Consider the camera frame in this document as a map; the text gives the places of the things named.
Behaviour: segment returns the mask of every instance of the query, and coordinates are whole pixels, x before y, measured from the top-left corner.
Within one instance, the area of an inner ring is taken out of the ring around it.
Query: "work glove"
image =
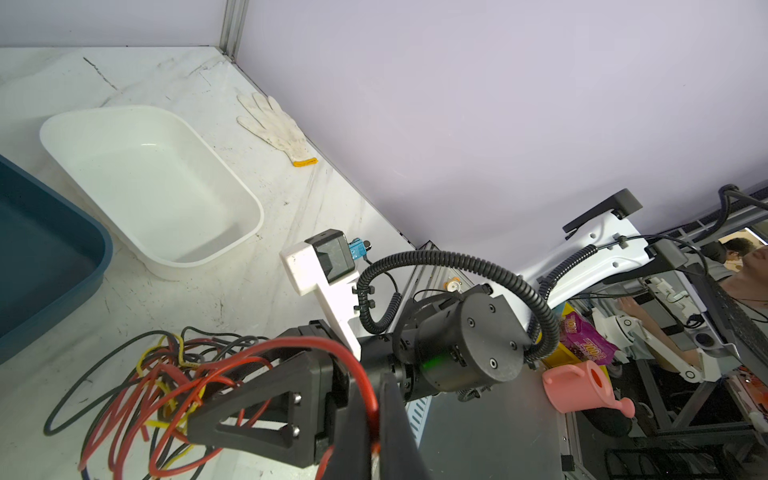
[[[317,158],[310,154],[304,132],[290,115],[280,108],[277,100],[272,97],[266,98],[258,91],[253,93],[253,98],[237,95],[237,100],[252,115],[238,117],[237,123],[277,150],[284,151],[294,167],[305,167],[317,163]]]

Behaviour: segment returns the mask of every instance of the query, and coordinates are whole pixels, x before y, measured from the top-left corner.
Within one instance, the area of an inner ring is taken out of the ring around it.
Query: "dark hair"
[[[746,238],[734,238],[732,240],[728,240],[726,243],[724,243],[725,247],[732,251],[736,252],[742,257],[746,256],[749,252],[755,250],[755,244],[747,240]]]

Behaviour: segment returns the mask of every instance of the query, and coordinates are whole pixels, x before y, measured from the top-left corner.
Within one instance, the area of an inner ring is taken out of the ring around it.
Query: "tabletop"
[[[237,124],[237,116],[247,114],[237,95],[254,90],[211,47],[0,49],[0,154],[88,213],[93,214],[42,147],[40,126],[61,112],[127,104],[165,108],[186,120],[264,207],[258,234],[224,265],[195,280],[154,276],[111,232],[114,256],[96,294],[0,365],[4,478],[80,478],[76,465],[94,413],[53,437],[43,436],[43,422],[70,385],[126,339],[156,328],[178,333],[187,325],[271,337],[323,318],[314,296],[299,297],[291,287],[278,257],[283,248],[336,228],[350,240],[369,240],[372,260],[412,249],[320,154],[318,164],[295,168],[283,152]],[[404,286],[410,270],[393,274]],[[386,304],[393,290],[388,282],[380,284],[376,297]],[[363,333],[359,322],[353,329]],[[156,341],[139,342],[98,370],[74,394],[61,419],[114,386]],[[89,464],[92,478],[111,476],[105,456],[102,452]],[[125,478],[143,477],[146,458],[146,445],[136,442]],[[269,480],[313,478],[314,473],[314,467],[225,451],[200,478]]]

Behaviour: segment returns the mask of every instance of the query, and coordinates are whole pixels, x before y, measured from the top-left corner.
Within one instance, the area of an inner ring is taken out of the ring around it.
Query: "pink watering can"
[[[549,369],[541,377],[549,402],[560,413],[606,407],[634,417],[632,400],[616,400],[608,378],[591,360]]]

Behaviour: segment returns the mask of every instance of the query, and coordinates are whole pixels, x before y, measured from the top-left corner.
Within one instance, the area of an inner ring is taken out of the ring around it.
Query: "white plastic bin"
[[[43,124],[40,140],[161,278],[192,278],[261,228],[261,202],[186,121],[162,108],[59,114]]]

